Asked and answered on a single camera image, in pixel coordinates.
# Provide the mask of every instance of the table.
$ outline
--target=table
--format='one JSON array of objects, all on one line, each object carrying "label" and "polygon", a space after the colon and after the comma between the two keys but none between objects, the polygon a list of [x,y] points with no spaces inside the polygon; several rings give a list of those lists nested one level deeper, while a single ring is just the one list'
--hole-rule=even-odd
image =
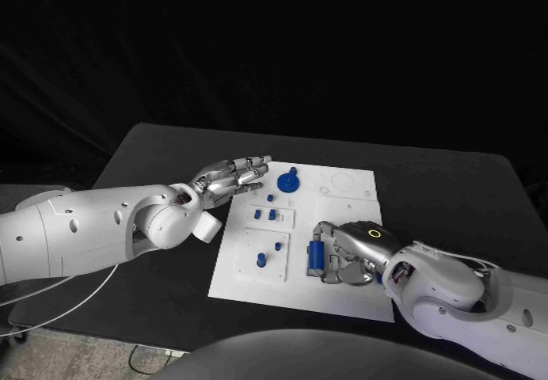
[{"label": "table", "polygon": [[[384,224],[404,241],[548,278],[548,234],[511,163],[492,154],[139,124],[94,188],[185,182],[213,162],[265,154],[283,162],[374,170]],[[228,209],[211,211],[221,221]],[[513,376],[466,348],[422,336],[399,313],[390,324],[208,298],[221,240],[223,231],[210,245],[191,236],[179,247],[120,265],[96,297],[50,328],[185,351],[267,329],[331,329],[412,344]],[[38,325],[58,316],[109,272],[83,275],[19,302],[12,322]]]}]

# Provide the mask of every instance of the black curtain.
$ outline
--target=black curtain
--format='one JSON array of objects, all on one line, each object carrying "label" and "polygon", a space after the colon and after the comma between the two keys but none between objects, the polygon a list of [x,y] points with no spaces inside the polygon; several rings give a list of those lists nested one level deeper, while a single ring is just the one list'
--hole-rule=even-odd
[{"label": "black curtain", "polygon": [[5,161],[103,168],[149,122],[477,150],[528,181],[548,173],[541,8],[262,12],[253,25],[166,0],[2,8]]}]

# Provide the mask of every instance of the white panel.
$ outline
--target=white panel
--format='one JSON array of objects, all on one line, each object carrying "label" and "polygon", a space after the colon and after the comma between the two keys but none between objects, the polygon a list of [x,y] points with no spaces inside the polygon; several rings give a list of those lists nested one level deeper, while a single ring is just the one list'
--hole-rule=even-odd
[{"label": "white panel", "polygon": [[[260,210],[260,218],[256,219],[256,211]],[[275,220],[269,219],[272,210],[276,210],[278,217]],[[246,215],[246,222],[249,226],[257,226],[265,229],[292,230],[295,221],[295,210],[276,207],[249,206]]]},{"label": "white panel", "polygon": [[[266,254],[266,267],[257,265],[257,256]],[[250,281],[286,281],[289,264],[289,234],[282,232],[246,229],[240,241],[240,250],[234,263],[234,276]]]},{"label": "white panel", "polygon": [[[296,192],[285,193],[278,188],[278,178],[289,172],[293,166],[298,168],[301,187]],[[347,284],[327,285],[316,277],[306,275],[306,248],[318,222],[328,220],[341,224],[360,219],[381,221],[374,173],[365,170],[288,162],[270,162],[269,167],[270,172],[260,179],[265,184],[263,189],[233,198],[210,296],[394,322],[393,303],[386,296],[383,285],[378,283],[373,283],[367,287],[351,287]],[[352,181],[345,176],[340,176],[341,173],[348,174]],[[270,194],[275,196],[272,202],[267,201]],[[350,204],[352,204],[352,211],[348,210]],[[250,281],[234,275],[234,265],[241,248],[240,238],[244,230],[250,228],[250,206],[260,206],[267,210],[276,208],[295,211],[292,230],[254,226],[257,230],[280,230],[289,234],[286,281],[283,283]]]}]

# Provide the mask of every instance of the white cable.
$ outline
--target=white cable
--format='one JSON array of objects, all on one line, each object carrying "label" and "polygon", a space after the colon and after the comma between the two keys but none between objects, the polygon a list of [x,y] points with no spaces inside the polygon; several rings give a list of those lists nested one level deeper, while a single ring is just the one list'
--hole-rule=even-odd
[{"label": "white cable", "polygon": [[488,264],[494,268],[500,268],[500,266],[497,264],[491,263],[488,260],[482,260],[482,259],[478,259],[477,257],[471,257],[471,256],[465,256],[465,255],[458,255],[456,253],[449,253],[446,251],[442,251],[439,248],[430,247],[426,243],[422,243],[420,241],[417,241],[417,243],[420,243],[427,249],[430,249],[436,253],[440,253],[442,255],[448,255],[448,256],[458,257],[461,259],[472,260],[472,261],[475,261],[477,263],[479,263],[482,265]]},{"label": "white cable", "polygon": [[73,313],[90,300],[90,298],[96,295],[96,293],[102,290],[103,286],[106,285],[109,279],[112,278],[113,274],[115,274],[115,271],[117,270],[117,267],[119,265],[115,265],[115,268],[113,268],[113,271],[112,271],[112,274],[107,276],[106,280],[103,281],[103,284],[100,285],[100,287],[94,290],[94,292],[89,295],[89,298],[70,310],[67,311],[66,313],[63,313],[58,317],[55,317],[54,319],[51,319],[48,322],[44,322],[41,323],[40,325],[34,326],[34,327],[29,327],[28,329],[25,330],[21,330],[18,332],[12,332],[9,334],[2,334],[2,336],[12,336],[12,335],[18,335],[21,333],[27,333],[28,331],[34,330],[34,329],[38,329],[40,327],[42,327],[44,325],[47,325],[48,323],[53,323],[54,321],[57,321],[60,318],[63,318],[67,314]]},{"label": "white cable", "polygon": [[15,302],[21,301],[22,299],[27,299],[27,298],[32,297],[34,295],[41,294],[44,291],[50,291],[53,288],[58,287],[63,283],[67,283],[74,277],[76,277],[76,275],[73,275],[73,276],[68,277],[67,279],[63,279],[58,283],[55,283],[55,284],[51,285],[50,287],[45,287],[44,289],[41,289],[41,290],[38,290],[38,291],[34,291],[34,292],[29,293],[28,295],[24,295],[22,297],[15,298],[15,299],[11,299],[9,301],[0,303],[0,307],[9,305],[11,303],[15,303]]}]

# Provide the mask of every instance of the cable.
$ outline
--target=cable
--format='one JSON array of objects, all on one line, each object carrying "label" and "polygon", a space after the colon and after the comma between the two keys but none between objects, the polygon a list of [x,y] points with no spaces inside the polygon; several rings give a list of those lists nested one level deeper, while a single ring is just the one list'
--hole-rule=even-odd
[{"label": "cable", "polygon": [[500,266],[497,264],[491,263],[488,260],[482,260],[482,259],[478,259],[477,257],[471,257],[471,256],[465,256],[465,255],[458,255],[456,253],[449,253],[446,251],[442,251],[439,248],[430,247],[427,244],[422,243],[420,241],[417,241],[417,243],[420,243],[427,249],[430,249],[436,253],[440,253],[442,255],[453,256],[453,257],[458,257],[461,259],[466,259],[466,260],[475,261],[478,264],[484,265],[484,268],[488,268],[485,266],[485,264],[491,265],[494,268],[500,268]]},{"label": "cable", "polygon": [[[132,359],[135,358],[135,352],[138,351],[138,347],[139,347],[139,345],[135,346],[135,349],[132,350],[132,353],[129,354],[129,367],[132,368],[132,371],[138,372],[139,374],[146,374],[146,375],[152,376],[156,374],[156,372],[153,374],[151,374],[149,372],[143,372],[142,370],[138,370],[138,368],[135,368],[135,365],[132,364]],[[169,364],[169,360],[172,359],[172,353],[174,353],[174,351],[169,351],[169,357],[168,357],[168,360],[164,364],[164,367]]]},{"label": "cable", "polygon": [[11,334],[2,334],[0,337],[4,336],[12,336],[12,335],[18,335],[21,333],[27,333],[28,331],[34,330],[34,329],[38,329],[40,327],[42,327],[44,325],[47,325],[48,323],[53,323],[54,321],[57,321],[60,318],[63,318],[67,314],[73,313],[89,301],[90,301],[90,298],[97,294],[97,292],[102,290],[102,288],[104,287],[107,281],[110,280],[113,274],[115,274],[115,271],[117,270],[117,267],[119,265],[115,265],[115,268],[113,268],[113,271],[110,273],[110,275],[107,276],[106,280],[103,281],[103,284],[100,285],[100,287],[94,290],[94,292],[89,295],[87,299],[70,310],[67,311],[66,313],[63,313],[58,317],[55,317],[54,319],[51,319],[48,322],[44,322],[41,323],[40,325],[34,326],[34,327],[29,327],[28,329],[25,330],[19,330],[18,332],[12,332]]},{"label": "cable", "polygon": [[22,297],[15,298],[15,299],[11,299],[9,301],[0,303],[0,307],[9,305],[11,303],[15,303],[15,302],[21,301],[22,299],[27,299],[27,298],[32,297],[34,295],[41,294],[44,291],[50,291],[53,288],[55,288],[57,286],[60,286],[63,283],[67,283],[74,277],[76,277],[76,275],[73,275],[73,276],[68,277],[67,279],[63,279],[58,283],[55,283],[55,284],[51,285],[50,287],[45,287],[44,289],[41,289],[41,290],[38,290],[38,291],[34,291],[34,292],[29,293],[28,295],[24,295]]}]

